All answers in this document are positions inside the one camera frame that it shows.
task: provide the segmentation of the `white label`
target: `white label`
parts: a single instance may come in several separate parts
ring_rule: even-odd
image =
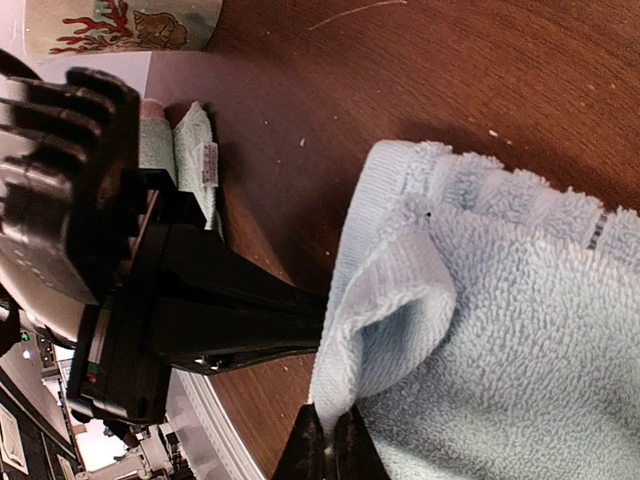
[[[195,148],[195,157],[200,170],[200,180],[206,188],[218,186],[218,144],[201,143]]]

